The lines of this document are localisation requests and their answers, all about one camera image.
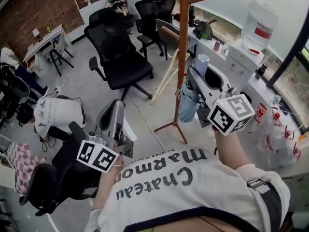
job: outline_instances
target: black and white marker cube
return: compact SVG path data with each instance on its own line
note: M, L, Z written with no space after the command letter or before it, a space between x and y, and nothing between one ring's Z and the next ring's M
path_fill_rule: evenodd
M77 160L90 168L107 173L117 160L119 154L105 145L83 140L77 155Z
M207 119L224 135L242 129L255 111L244 94L216 100Z

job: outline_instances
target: white t-shirt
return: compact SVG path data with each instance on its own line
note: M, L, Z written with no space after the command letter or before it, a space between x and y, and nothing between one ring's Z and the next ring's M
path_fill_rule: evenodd
M16 60L12 59L12 55L14 54L14 52L9 49L9 48L2 48L1 49L1 56L0 56L0 61L1 63L7 63L9 65L12 65L15 67L15 69L17 70L19 64Z
M83 125L82 106L72 100L42 97L38 100L33 113L34 126L41 137L47 135L51 126L72 133L69 129L71 122Z
M247 187L246 182L255 178L269 180L277 190L282 223L290 192L277 173L262 171L254 164L232 170L207 150L163 152L138 160L121 171L104 208L90 213L85 232L122 232L125 228L139 231L137 228L144 230L155 227L155 223L167 223L171 216L180 216L180 212L193 214L200 209L210 214L214 209L225 211L261 232L269 232L265 203L254 195L255 190Z

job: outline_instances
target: person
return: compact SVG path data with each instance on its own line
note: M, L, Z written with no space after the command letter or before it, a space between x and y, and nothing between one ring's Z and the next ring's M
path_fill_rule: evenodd
M83 107L66 96L42 97L34 109L22 104L17 115L22 124L34 123L35 132L44 142L48 142L49 136L65 142L72 134L69 124L75 121L83 127L84 118Z
M108 7L112 7L117 13L124 15L127 33L132 34L132 27L134 26L134 22L132 17L129 15L126 0L108 0L104 8Z
M249 162L235 133L215 130L215 139L219 158L190 148L123 168L119 157L101 175L84 231L279 231L289 206L287 186L276 172Z
M41 94L42 96L47 94L48 86L42 88L39 84L37 84L32 75L29 72L27 72L27 70L24 67L20 66L18 62L15 59L13 59L13 56L14 52L11 49L3 47L1 49L0 62L13 66L15 68L15 76L23 79L23 81L29 87L35 89L39 94Z

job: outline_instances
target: metal tripod base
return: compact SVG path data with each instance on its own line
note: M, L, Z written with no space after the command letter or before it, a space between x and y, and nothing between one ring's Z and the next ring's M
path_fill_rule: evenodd
M186 138L184 137L184 134L183 134L182 130L180 129L180 127L179 127L179 125L178 125L178 121L176 121L176 122L173 121L173 122L170 122L170 123L168 123L168 124L166 124L166 125L164 125L164 126L161 126L161 127L159 127L158 129L155 129L154 132L157 132L157 131L159 131L159 130L165 128L165 127L168 127L168 126L175 126L175 127L177 127L177 129L178 129L180 135L182 136L182 138L183 138L183 140L184 140L184 143L185 143L185 144L188 144Z

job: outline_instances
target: strap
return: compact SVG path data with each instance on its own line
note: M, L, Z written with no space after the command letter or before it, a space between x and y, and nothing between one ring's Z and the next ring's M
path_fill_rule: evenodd
M268 210L271 231L278 232L282 219L282 204L276 188L270 181L262 179L248 181L247 186L261 195Z

